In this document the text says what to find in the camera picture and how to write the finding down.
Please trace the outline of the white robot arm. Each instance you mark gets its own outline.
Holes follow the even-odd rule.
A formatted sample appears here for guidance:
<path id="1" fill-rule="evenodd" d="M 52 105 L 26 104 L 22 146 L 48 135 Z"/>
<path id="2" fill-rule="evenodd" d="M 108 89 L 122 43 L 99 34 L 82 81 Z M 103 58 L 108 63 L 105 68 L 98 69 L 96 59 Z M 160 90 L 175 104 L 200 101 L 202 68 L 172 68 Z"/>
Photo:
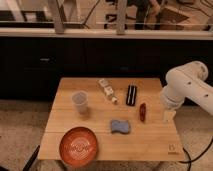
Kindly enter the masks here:
<path id="1" fill-rule="evenodd" d="M 173 120 L 186 98 L 213 116 L 213 87 L 205 82 L 208 74 L 207 66 L 200 61 L 174 67 L 166 73 L 166 85 L 160 92 L 164 123 Z"/>

